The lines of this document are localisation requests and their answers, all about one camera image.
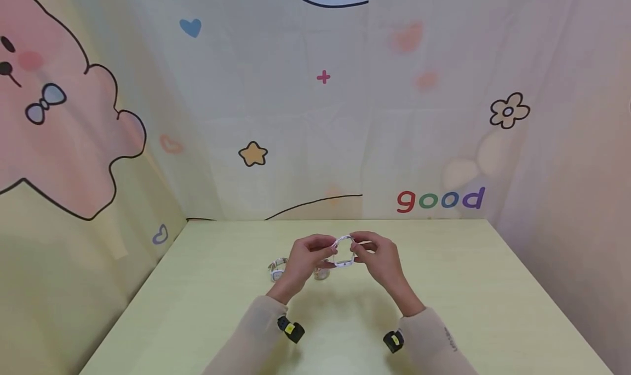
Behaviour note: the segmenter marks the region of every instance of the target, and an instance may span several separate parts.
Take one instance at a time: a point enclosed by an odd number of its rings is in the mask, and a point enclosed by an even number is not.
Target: beige sleeve
[[[431,308],[399,321],[403,346],[423,375],[477,375],[453,336]]]
[[[258,374],[283,333],[277,320],[287,307],[267,296],[254,299],[228,342],[202,375]]]

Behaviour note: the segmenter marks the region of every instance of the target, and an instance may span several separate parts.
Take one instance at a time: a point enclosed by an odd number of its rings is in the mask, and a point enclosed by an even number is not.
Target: blue bow
[[[42,98],[39,102],[26,107],[26,117],[36,125],[42,125],[46,118],[44,111],[48,111],[50,106],[65,103],[66,93],[56,84],[46,84],[42,88]]]

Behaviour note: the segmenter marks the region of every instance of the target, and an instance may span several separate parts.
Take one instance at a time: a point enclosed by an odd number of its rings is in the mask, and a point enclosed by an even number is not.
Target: hand
[[[287,305],[302,290],[316,267],[335,268],[333,263],[324,262],[337,254],[337,249],[331,247],[335,240],[331,235],[322,234],[297,239],[291,248],[285,272],[267,292],[267,296]]]
[[[371,231],[356,231],[351,237],[355,241],[351,251],[357,256],[354,261],[366,264],[370,275],[393,297],[403,316],[423,312],[425,306],[403,275],[395,243]]]

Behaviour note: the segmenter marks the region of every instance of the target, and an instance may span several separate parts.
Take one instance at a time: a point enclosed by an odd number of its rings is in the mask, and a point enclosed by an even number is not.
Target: table surface
[[[267,265],[296,238],[374,230],[480,374],[611,374],[486,221],[190,222],[82,375],[199,375],[250,302],[271,287]],[[363,264],[309,280],[264,374],[412,374],[381,341],[401,316]]]

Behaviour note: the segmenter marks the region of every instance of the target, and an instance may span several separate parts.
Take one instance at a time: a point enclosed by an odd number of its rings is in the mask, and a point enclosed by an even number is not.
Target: finger
[[[311,234],[308,237],[296,239],[294,245],[302,245],[310,251],[314,251],[333,245],[335,240],[336,238],[332,235]]]
[[[373,252],[377,251],[377,245],[375,245],[375,243],[373,243],[373,242],[367,242],[367,243],[357,244],[357,245],[361,245],[367,251],[373,251]]]
[[[317,263],[317,268],[335,268],[335,264],[331,262],[319,262]]]
[[[355,260],[356,261],[359,260],[359,263],[369,263],[372,260],[372,257],[374,256],[373,253],[366,251],[366,249],[364,249],[363,246],[357,243],[353,243],[351,248],[353,250],[353,253],[357,256]]]
[[[337,254],[337,249],[335,247],[325,247],[324,249],[320,249],[319,251],[312,252],[311,255],[315,259],[315,263],[322,262],[324,259],[328,259],[332,255]]]
[[[354,233],[351,233],[351,237],[353,237],[356,243],[370,241],[377,247],[389,241],[389,239],[382,237],[377,233],[373,233],[372,231],[355,231]]]

